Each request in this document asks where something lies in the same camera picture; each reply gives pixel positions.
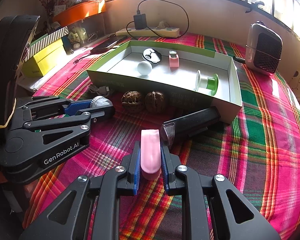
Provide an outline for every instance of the striped tablecloth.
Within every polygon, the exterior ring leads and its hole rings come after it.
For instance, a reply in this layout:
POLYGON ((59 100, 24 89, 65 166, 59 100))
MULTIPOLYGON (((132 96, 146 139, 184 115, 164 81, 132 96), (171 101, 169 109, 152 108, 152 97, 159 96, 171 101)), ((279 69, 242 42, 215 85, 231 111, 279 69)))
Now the striped tablecloth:
MULTIPOLYGON (((229 56, 244 57, 245 53, 236 44, 191 33, 174 40, 140 39, 196 46, 229 56)), ((100 57, 89 56, 76 65, 69 62, 35 95, 93 98, 87 91, 91 82, 86 70, 100 57)), ((300 223, 300 106, 278 73, 269 77, 243 66, 238 76, 243 107, 232 125, 214 125, 191 140, 175 144, 171 152, 202 175, 224 174, 281 238, 287 239, 300 223)), ((77 176, 104 174, 132 153, 142 129, 158 129, 179 111, 169 107, 161 115, 147 111, 128 114, 121 106, 121 96, 117 93, 111 98, 115 116, 92 128, 90 148, 40 178, 24 227, 77 176)), ((181 196, 167 196, 161 177, 153 182, 142 179, 136 197, 122 197, 120 239, 181 239, 181 196)))

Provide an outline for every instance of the yellow box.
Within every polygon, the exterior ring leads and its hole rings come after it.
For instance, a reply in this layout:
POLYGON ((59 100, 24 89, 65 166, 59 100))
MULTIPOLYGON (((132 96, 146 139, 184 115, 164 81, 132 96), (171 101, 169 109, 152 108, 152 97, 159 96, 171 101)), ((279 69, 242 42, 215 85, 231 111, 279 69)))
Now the yellow box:
POLYGON ((66 52, 62 40, 58 39, 27 60, 23 64, 22 73, 27 77, 43 77, 62 57, 66 57, 66 52))

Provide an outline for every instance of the orange box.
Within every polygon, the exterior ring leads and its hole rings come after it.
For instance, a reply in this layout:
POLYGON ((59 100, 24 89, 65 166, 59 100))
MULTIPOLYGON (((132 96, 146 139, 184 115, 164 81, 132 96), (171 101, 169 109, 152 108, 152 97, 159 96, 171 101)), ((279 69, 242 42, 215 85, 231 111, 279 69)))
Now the orange box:
POLYGON ((56 15, 53 18, 53 21, 60 23, 62 27, 66 27, 84 18, 105 11, 106 11, 105 0, 82 2, 77 5, 71 6, 67 10, 56 15))

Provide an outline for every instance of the triangular cutout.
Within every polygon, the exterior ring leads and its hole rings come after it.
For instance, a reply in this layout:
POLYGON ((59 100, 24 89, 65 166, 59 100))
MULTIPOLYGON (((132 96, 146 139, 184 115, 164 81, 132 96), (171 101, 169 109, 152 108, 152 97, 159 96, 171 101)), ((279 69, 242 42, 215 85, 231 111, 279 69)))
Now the triangular cutout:
POLYGON ((48 219, 65 225, 76 194, 76 191, 70 191, 63 201, 50 213, 48 219))
POLYGON ((237 224, 241 224, 245 221, 253 219, 253 213, 232 190, 228 189, 226 194, 228 196, 234 220, 237 222, 237 224))
POLYGON ((43 144, 49 144, 52 143, 64 136, 69 135, 70 133, 72 133, 73 131, 64 131, 64 132, 59 132, 59 133, 50 133, 50 134, 45 134, 44 136, 42 136, 43 138, 43 144))

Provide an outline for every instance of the pink tape dispenser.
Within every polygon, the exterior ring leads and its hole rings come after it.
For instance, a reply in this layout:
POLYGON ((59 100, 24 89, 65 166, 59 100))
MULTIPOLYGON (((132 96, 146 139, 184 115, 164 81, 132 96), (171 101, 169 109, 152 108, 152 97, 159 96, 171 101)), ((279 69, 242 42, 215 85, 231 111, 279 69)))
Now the pink tape dispenser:
POLYGON ((161 147, 159 130, 141 131, 140 167, 147 180, 155 180, 160 175, 161 147))
POLYGON ((169 51, 169 64, 171 68, 179 67, 179 56, 175 50, 169 51))

